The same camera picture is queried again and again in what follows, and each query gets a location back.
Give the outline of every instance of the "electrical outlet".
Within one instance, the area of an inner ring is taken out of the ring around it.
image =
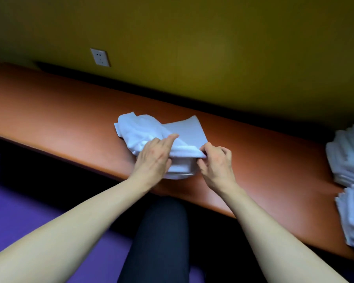
[[[90,51],[92,52],[96,64],[98,64],[99,66],[110,66],[108,56],[105,51],[101,51],[98,49],[90,49]]]

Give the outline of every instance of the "wooden bench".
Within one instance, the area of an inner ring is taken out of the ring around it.
[[[0,137],[119,180],[135,158],[113,124],[134,111],[162,123],[197,115],[208,141],[232,150],[236,179],[302,242],[354,259],[345,244],[324,146],[234,120],[84,82],[0,65]],[[200,174],[153,190],[233,217]]]

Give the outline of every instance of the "olive green wall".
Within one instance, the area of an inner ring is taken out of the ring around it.
[[[354,121],[354,0],[0,0],[0,57],[332,128]]]

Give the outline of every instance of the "person's left hand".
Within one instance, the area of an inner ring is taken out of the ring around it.
[[[149,188],[156,185],[169,170],[172,160],[169,153],[178,134],[170,134],[165,139],[154,138],[139,153],[130,178],[141,181]]]

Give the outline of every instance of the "bare skin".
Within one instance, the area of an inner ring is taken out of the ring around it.
[[[0,283],[65,282],[113,221],[155,186],[168,171],[177,134],[147,143],[134,171],[122,183],[86,200],[0,252]],[[231,151],[205,144],[198,165],[207,185],[242,225],[269,283],[346,282],[241,189]]]

